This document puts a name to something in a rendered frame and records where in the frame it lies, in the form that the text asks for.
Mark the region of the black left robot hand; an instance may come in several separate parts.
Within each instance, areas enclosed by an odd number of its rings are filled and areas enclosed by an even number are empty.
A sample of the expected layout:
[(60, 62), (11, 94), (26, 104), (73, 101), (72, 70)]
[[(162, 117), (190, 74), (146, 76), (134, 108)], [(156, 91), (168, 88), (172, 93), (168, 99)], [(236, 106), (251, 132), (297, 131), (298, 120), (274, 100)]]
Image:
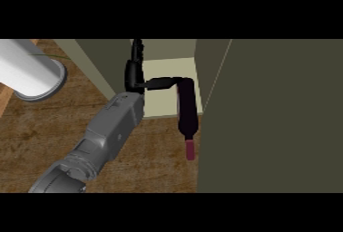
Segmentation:
[(131, 59), (125, 63), (124, 68), (124, 88), (128, 92), (143, 94), (144, 91), (168, 89), (181, 81), (181, 77), (158, 77), (147, 81), (143, 79), (143, 48), (140, 39), (133, 40)]

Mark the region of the dark wine bottle red cap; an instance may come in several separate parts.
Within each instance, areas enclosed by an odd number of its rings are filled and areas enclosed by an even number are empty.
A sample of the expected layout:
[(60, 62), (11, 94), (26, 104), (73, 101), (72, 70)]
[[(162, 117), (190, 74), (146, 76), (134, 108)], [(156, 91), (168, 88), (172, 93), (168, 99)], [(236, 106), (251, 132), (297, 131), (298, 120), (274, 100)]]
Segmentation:
[(186, 159), (195, 159), (193, 134), (198, 131), (198, 116), (193, 93), (193, 80), (183, 78), (177, 84), (178, 90), (178, 132), (184, 136)]

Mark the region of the dark grey cabinet door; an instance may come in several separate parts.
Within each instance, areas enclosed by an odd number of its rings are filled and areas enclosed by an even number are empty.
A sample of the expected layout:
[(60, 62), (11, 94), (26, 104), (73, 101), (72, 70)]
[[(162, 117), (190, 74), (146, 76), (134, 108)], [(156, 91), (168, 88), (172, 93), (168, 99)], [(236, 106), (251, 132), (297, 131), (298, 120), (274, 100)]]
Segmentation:
[(343, 40), (235, 40), (201, 120), (198, 190), (343, 192)]

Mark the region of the white cylinder with grey rim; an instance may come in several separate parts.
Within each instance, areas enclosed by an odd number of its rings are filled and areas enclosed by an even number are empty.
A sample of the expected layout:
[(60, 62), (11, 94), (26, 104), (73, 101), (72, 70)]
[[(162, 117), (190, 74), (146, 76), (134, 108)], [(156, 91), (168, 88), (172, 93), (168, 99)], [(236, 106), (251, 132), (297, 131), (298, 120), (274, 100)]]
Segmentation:
[(0, 39), (0, 83), (23, 101), (44, 101), (65, 81), (65, 65), (48, 58), (29, 39)]

